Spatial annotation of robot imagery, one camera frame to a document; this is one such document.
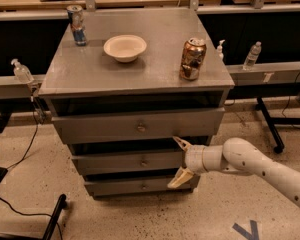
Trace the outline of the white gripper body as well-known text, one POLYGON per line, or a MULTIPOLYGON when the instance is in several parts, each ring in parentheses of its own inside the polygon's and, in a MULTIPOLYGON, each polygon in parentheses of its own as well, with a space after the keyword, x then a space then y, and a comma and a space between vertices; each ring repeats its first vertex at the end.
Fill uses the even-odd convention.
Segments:
POLYGON ((199 175, 210 171, 223 171, 228 162, 223 157, 223 146, 192 145, 185 152, 186 167, 199 175))

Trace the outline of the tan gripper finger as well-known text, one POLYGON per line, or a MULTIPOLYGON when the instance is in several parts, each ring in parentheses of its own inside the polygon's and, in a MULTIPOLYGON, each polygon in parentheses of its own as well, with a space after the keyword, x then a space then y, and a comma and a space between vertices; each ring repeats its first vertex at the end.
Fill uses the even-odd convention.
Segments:
POLYGON ((180 187, 181 185, 183 185, 184 183, 191 180, 193 178, 193 176, 194 176, 194 173, 190 169, 180 167, 177 170, 174 178, 168 183, 168 187, 170 189, 176 189, 176 188, 180 187))
POLYGON ((189 143, 188 141, 184 140, 184 139, 181 139, 180 137, 178 136, 174 136, 173 137, 173 140, 179 145, 179 147, 183 150, 183 151, 187 151, 191 146, 192 144, 189 143))

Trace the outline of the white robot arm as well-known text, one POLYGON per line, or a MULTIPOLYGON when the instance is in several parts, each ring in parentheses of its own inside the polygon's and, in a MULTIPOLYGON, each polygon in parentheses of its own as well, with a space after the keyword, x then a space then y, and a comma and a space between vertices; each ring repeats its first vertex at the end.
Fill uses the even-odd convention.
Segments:
POLYGON ((223 145, 192 145, 174 136, 184 151, 180 167, 168 183, 176 189, 194 176, 217 171, 225 174, 256 175, 300 208, 300 172, 273 161, 242 138, 230 138, 223 145))

